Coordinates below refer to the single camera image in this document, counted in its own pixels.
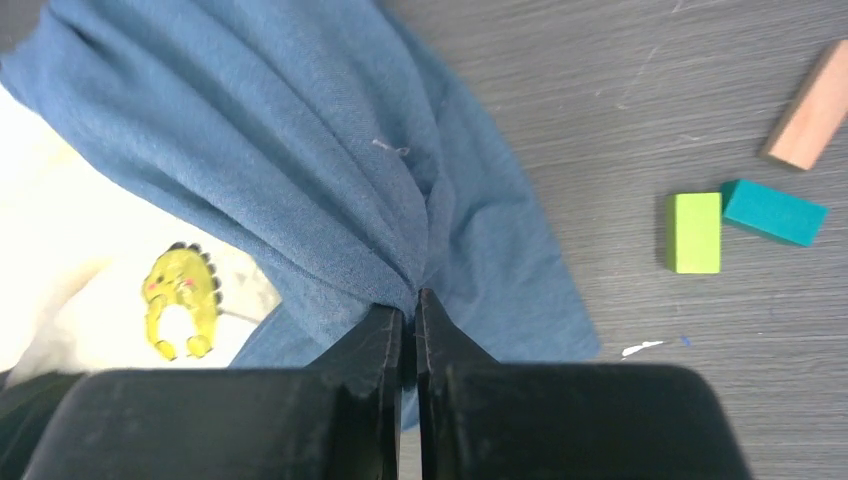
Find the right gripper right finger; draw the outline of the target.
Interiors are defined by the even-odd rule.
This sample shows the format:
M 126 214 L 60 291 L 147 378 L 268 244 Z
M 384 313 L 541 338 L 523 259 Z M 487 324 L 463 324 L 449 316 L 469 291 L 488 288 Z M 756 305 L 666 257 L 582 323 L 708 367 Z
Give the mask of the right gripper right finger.
M 415 342 L 427 479 L 747 479 L 725 412 L 667 364 L 501 363 L 419 294 Z

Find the white pillow with yellow band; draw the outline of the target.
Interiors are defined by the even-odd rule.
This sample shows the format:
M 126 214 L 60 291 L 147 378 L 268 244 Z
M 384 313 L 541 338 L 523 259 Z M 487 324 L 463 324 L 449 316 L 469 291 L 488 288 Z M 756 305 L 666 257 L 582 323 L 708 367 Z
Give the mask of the white pillow with yellow band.
M 171 247 L 213 269 L 211 347 L 188 307 L 143 291 Z M 280 304 L 246 253 L 94 170 L 37 114 L 1 96 L 1 384 L 112 368 L 222 368 Z

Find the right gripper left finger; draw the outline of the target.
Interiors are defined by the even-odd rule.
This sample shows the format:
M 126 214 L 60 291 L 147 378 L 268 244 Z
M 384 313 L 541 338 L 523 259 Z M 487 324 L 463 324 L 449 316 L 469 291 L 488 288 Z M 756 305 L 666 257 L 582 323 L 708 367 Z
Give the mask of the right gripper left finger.
M 402 314 L 375 306 L 297 369 L 112 370 L 77 381 L 27 479 L 393 479 Z

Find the blue pillowcase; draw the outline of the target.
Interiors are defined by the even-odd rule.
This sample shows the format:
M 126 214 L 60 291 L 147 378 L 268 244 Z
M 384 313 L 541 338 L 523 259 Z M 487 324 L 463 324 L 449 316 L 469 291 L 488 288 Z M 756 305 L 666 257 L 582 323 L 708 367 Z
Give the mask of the blue pillowcase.
M 52 1 L 1 82 L 97 171 L 282 296 L 233 360 L 300 367 L 430 289 L 506 362 L 600 341 L 494 120 L 374 1 Z

